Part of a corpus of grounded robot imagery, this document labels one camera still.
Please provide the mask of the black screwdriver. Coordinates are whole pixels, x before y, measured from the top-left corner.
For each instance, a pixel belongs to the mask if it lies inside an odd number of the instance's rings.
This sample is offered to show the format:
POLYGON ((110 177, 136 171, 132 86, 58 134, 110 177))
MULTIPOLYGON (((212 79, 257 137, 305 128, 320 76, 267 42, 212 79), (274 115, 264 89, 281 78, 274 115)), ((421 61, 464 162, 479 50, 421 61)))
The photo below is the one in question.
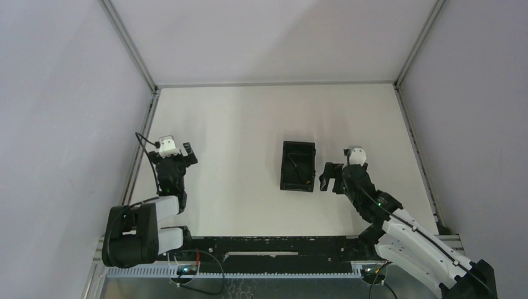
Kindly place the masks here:
POLYGON ((303 174, 303 172, 300 170, 298 164, 294 161, 294 159, 289 155, 287 154, 286 155, 287 158, 291 161, 293 167, 294 167, 294 171, 296 172, 296 174, 298 175, 299 177, 299 180, 301 181, 302 184, 310 184, 310 180, 309 178, 306 178, 305 175, 303 174))

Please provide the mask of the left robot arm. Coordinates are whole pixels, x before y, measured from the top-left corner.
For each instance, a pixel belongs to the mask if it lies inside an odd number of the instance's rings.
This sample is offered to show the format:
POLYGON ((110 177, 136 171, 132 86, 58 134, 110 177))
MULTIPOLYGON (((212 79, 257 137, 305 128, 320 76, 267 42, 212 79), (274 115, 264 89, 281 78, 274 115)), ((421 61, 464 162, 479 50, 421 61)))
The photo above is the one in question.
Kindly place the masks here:
POLYGON ((187 205, 184 176, 197 163, 190 143, 185 153, 172 139, 161 140, 158 151, 148 153, 156 178, 156 196, 110 209, 101 257, 107 267, 131 268, 156 261, 171 251, 190 258, 195 250, 186 226, 161 228, 159 223, 184 212, 187 205))

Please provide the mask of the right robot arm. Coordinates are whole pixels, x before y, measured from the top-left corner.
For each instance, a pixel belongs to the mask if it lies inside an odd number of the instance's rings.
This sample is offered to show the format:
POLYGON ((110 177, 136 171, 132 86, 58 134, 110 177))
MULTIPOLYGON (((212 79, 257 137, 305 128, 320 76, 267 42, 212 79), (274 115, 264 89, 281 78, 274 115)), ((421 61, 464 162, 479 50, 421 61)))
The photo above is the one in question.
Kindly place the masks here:
POLYGON ((390 194, 378 190, 367 164, 328 162, 319 177, 320 190, 345 195, 370 225, 359 236, 361 254, 397 265, 438 298, 497 298, 494 269, 472 261, 420 225, 390 194))

